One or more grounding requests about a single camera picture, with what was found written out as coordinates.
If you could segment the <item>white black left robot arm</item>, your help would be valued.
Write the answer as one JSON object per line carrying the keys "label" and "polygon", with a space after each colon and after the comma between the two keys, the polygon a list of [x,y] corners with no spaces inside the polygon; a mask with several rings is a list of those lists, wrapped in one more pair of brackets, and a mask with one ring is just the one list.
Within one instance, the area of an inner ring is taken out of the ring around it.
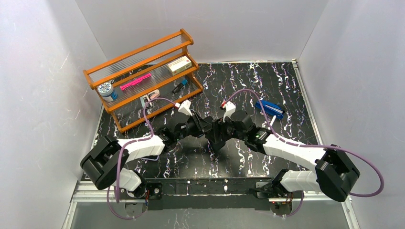
{"label": "white black left robot arm", "polygon": [[126,169],[125,164],[142,157],[159,156],[172,150],[187,136],[201,137],[209,131],[213,118],[176,113],[147,137],[116,139],[105,136],[81,160],[80,167],[98,190],[113,186],[115,191],[134,191],[142,185],[137,172]]}

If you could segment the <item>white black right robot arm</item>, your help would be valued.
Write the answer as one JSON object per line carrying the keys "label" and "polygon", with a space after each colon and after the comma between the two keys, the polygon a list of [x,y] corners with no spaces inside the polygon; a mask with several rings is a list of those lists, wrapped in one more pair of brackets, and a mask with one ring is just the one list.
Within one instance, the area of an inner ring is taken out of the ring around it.
{"label": "white black right robot arm", "polygon": [[212,122],[206,138],[215,149],[235,138],[244,141],[252,151],[276,156],[306,168],[305,171],[282,169],[262,192],[286,194],[295,191],[322,192],[343,202],[360,177],[360,172],[347,154],[336,146],[309,147],[276,135],[270,129],[257,127],[245,111]]}

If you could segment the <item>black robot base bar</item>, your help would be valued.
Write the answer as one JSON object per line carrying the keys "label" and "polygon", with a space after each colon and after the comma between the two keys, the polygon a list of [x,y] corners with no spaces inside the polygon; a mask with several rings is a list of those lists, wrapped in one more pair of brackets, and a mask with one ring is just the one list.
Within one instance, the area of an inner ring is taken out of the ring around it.
{"label": "black robot base bar", "polygon": [[121,189],[121,199],[148,201],[149,210],[252,208],[273,210],[277,215],[293,211],[301,194],[278,194],[266,178],[147,178],[139,191]]}

